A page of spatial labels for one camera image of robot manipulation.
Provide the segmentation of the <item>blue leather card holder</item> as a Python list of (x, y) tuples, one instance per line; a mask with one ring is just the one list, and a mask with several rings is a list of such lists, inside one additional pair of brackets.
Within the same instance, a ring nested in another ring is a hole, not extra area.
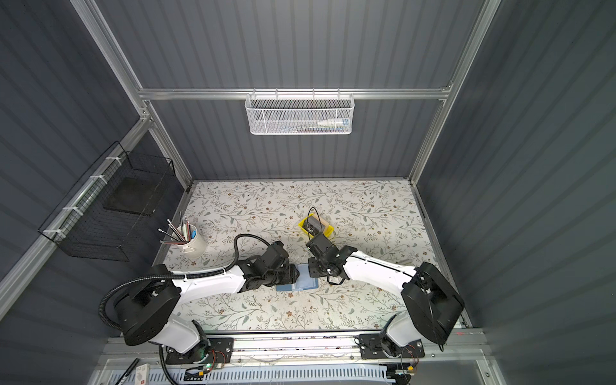
[(297, 265), (297, 268), (299, 272), (298, 280), (292, 284), (276, 286), (277, 292), (295, 292), (319, 288), (319, 279), (310, 276), (310, 269), (307, 263)]

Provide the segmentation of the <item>yellow plastic card tray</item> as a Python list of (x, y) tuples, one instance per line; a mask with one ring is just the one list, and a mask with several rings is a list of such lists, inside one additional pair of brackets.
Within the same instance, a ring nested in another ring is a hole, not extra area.
[(334, 232), (334, 227), (327, 221), (320, 218), (316, 213), (311, 213), (308, 217), (304, 218), (298, 224), (299, 228), (312, 239), (319, 234), (324, 234), (326, 237), (330, 237)]

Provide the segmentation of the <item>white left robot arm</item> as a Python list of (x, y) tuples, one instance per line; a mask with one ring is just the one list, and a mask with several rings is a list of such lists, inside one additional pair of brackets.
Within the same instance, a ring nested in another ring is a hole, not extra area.
[(179, 307), (214, 295), (291, 285), (300, 276), (279, 241), (262, 255), (239, 259), (228, 268), (182, 274), (157, 265), (153, 272), (154, 278), (129, 285), (114, 302), (124, 342), (154, 343), (182, 355), (205, 355), (210, 342), (198, 322), (177, 315)]

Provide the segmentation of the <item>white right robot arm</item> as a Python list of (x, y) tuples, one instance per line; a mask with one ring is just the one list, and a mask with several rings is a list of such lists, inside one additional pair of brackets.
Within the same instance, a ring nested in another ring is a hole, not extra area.
[(312, 277), (364, 282), (404, 302), (405, 309), (379, 334), (377, 345), (388, 357), (398, 358), (425, 339), (443, 347), (465, 309), (457, 290), (429, 262), (403, 266), (383, 261), (348, 245), (340, 249), (324, 234), (309, 240), (306, 248)]

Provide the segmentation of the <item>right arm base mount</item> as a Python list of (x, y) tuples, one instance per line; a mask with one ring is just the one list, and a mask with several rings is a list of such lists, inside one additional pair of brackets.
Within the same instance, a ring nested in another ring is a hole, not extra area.
[(354, 342), (359, 348), (361, 358), (364, 360), (418, 360), (425, 357), (424, 345), (420, 339), (401, 347), (380, 333), (363, 333), (354, 337)]

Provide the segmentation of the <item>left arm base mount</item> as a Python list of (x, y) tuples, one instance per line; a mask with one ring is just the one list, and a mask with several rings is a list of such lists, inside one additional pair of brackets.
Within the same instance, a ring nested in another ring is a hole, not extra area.
[(206, 365), (229, 364), (234, 351), (233, 338), (208, 338), (200, 342), (187, 353), (179, 353), (170, 347), (166, 348), (165, 363), (168, 365)]

